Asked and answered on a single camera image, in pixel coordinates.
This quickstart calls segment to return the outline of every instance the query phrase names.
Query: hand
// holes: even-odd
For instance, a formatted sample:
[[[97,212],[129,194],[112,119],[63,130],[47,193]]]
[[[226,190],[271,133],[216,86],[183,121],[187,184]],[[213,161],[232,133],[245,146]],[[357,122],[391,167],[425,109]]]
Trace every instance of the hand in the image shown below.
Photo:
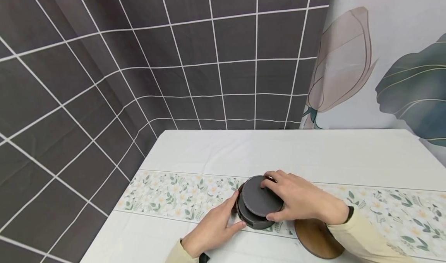
[[[230,198],[211,209],[197,227],[181,241],[184,250],[192,258],[199,257],[203,252],[223,245],[235,233],[246,227],[244,222],[238,222],[230,227],[226,227],[237,196],[238,191],[236,190]]]
[[[268,171],[265,176],[272,177],[277,183],[265,179],[261,187],[268,187],[284,200],[282,211],[270,213],[267,219],[279,222],[294,219],[319,219],[328,225],[338,225],[346,221],[348,206],[338,198],[294,174],[282,170]]]

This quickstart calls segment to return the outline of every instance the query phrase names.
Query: round coaster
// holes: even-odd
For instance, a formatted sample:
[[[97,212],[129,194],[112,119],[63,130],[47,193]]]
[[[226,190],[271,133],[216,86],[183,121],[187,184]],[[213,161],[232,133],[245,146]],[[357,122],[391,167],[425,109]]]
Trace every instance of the round coaster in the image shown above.
[[[242,184],[238,188],[238,198],[237,201],[234,204],[234,212],[238,214],[241,220],[246,222],[246,225],[248,225],[250,228],[253,229],[265,229],[270,227],[274,224],[273,221],[269,221],[266,219],[266,217],[259,217],[255,214],[253,214],[250,210],[248,210],[243,202],[243,186]]]
[[[266,217],[269,213],[278,212],[283,207],[283,200],[272,190],[265,187],[262,189],[260,183],[267,179],[265,176],[253,176],[245,182],[243,187],[243,202],[252,213]]]
[[[344,247],[319,219],[297,219],[294,221],[294,228],[304,248],[314,256],[333,259],[344,252]]]
[[[250,210],[248,210],[246,208],[246,205],[243,202],[243,192],[240,193],[240,198],[241,199],[239,199],[239,202],[238,202],[238,209],[240,210],[240,214],[242,215],[243,219],[249,221],[250,223],[266,221],[266,217],[260,217],[258,215],[255,215]]]

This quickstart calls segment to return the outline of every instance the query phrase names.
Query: floral backdrop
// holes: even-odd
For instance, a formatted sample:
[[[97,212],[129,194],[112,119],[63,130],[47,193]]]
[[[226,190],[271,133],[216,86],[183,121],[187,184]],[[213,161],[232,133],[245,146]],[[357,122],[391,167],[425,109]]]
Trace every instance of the floral backdrop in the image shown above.
[[[405,128],[446,165],[443,0],[334,0],[301,128]]]

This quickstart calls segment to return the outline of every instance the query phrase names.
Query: wrist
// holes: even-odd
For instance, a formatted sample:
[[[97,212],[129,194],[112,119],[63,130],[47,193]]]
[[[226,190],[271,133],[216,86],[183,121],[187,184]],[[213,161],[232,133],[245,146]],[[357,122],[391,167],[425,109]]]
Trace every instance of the wrist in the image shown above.
[[[194,239],[194,236],[191,235],[191,233],[187,234],[182,240],[181,245],[183,246],[184,250],[192,257],[197,258],[199,257],[203,252],[202,247],[200,246],[200,243]]]
[[[337,199],[334,196],[331,197],[332,198],[326,199],[326,201],[322,203],[323,206],[317,218],[328,225],[343,224],[348,218],[350,209],[344,201]]]

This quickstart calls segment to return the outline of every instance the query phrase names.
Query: table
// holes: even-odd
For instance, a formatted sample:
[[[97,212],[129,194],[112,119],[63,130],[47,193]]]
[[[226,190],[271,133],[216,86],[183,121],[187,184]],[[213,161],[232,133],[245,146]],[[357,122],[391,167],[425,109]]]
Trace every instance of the table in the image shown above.
[[[417,262],[446,262],[446,238],[435,237],[446,231],[446,169],[406,130],[165,131],[81,262],[164,262],[239,183],[276,169],[355,204]],[[247,227],[211,262],[327,262],[292,225]],[[331,262],[358,260],[344,252]]]

